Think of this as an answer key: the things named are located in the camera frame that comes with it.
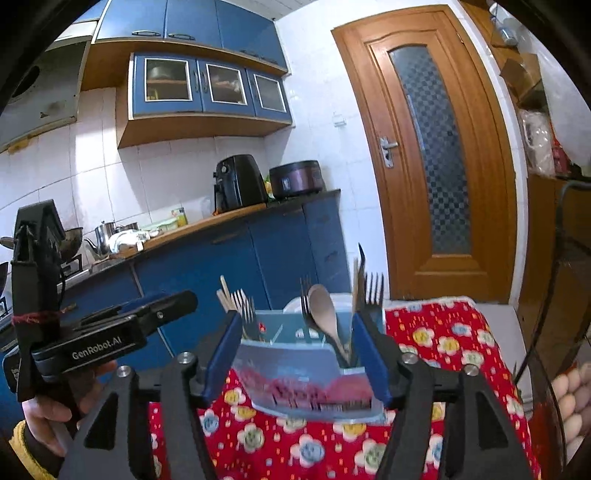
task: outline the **red string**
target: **red string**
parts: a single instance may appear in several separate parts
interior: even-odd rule
[[[33,312],[33,313],[26,313],[24,315],[13,315],[12,316],[12,324],[16,325],[17,323],[52,323],[52,322],[59,322],[60,321],[60,313],[59,312]]]

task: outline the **spoon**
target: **spoon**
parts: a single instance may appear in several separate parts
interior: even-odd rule
[[[348,358],[337,331],[335,304],[324,285],[316,284],[310,287],[308,291],[308,303],[310,305],[310,313],[318,328],[325,335],[333,339],[334,345],[338,348],[341,356],[345,359]]]

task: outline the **egg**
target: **egg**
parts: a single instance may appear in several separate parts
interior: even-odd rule
[[[567,377],[569,378],[569,392],[574,393],[581,386],[581,374],[578,368],[571,370]]]
[[[576,401],[572,393],[566,394],[558,402],[558,409],[560,410],[560,417],[566,420],[574,413],[574,405]]]
[[[582,385],[577,389],[574,393],[574,410],[575,412],[580,412],[583,410],[589,403],[591,399],[591,388],[587,385]]]
[[[579,367],[581,374],[581,383],[591,383],[591,362],[587,362]]]
[[[571,415],[564,422],[564,439],[566,443],[571,442],[580,433],[583,426],[583,417],[578,413]]]
[[[581,425],[581,435],[587,435],[589,429],[591,428],[591,405],[583,409],[581,412],[581,417],[583,419],[583,424]]]
[[[552,390],[556,400],[560,400],[569,390],[569,378],[564,374],[557,376],[552,382]]]
[[[571,458],[574,457],[574,454],[577,453],[581,443],[583,443],[585,437],[575,437],[575,439],[566,445],[566,461],[570,462]]]

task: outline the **tablecloth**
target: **tablecloth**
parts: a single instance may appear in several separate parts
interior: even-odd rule
[[[402,351],[417,353],[434,367],[458,371],[478,365],[507,410],[531,465],[530,431],[485,318],[469,299],[411,303],[386,312],[386,333]],[[252,408],[234,371],[210,409],[198,411],[213,464],[223,480],[320,480],[373,478],[388,441],[394,411],[377,424],[342,424],[281,419]],[[152,449],[157,475],[169,480],[159,404],[150,405]],[[433,404],[423,480],[436,480],[443,444],[445,405]]]

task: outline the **human hand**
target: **human hand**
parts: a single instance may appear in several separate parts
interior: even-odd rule
[[[83,415],[86,415],[95,406],[103,389],[103,384],[96,380],[96,377],[113,372],[116,368],[117,362],[113,360],[95,369],[95,382],[90,391],[78,403],[78,408]],[[55,455],[65,456],[66,452],[57,440],[49,421],[67,422],[72,417],[70,409],[49,397],[37,395],[31,400],[23,402],[22,410],[29,430],[35,439]]]

